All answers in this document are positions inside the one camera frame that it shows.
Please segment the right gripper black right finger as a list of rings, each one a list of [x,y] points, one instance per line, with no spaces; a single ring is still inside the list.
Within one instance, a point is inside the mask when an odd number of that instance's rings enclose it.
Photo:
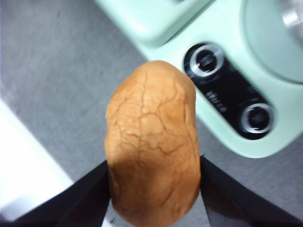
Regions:
[[[302,220],[249,190],[205,156],[200,192],[212,227],[301,227]]]

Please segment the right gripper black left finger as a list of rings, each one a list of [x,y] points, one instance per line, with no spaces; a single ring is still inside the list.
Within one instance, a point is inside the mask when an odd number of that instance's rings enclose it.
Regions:
[[[110,200],[107,161],[14,221],[15,227],[100,227]]]

